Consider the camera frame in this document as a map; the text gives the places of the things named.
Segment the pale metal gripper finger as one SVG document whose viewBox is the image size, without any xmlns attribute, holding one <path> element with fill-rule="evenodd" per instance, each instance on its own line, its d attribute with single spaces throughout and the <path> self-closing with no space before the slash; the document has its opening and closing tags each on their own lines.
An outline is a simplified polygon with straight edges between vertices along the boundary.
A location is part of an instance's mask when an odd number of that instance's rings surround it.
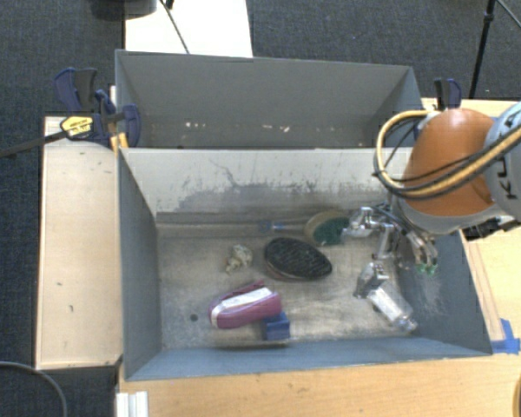
<svg viewBox="0 0 521 417">
<path fill-rule="evenodd" d="M 373 221 L 373 209 L 361 207 L 348 220 L 348 225 L 342 230 L 343 237 L 368 237 L 376 226 Z"/>
<path fill-rule="evenodd" d="M 371 261 L 360 272 L 353 295 L 358 299 L 364 299 L 371 291 L 379 288 L 381 284 L 388 280 L 389 274 L 386 272 L 383 263 Z"/>
</svg>

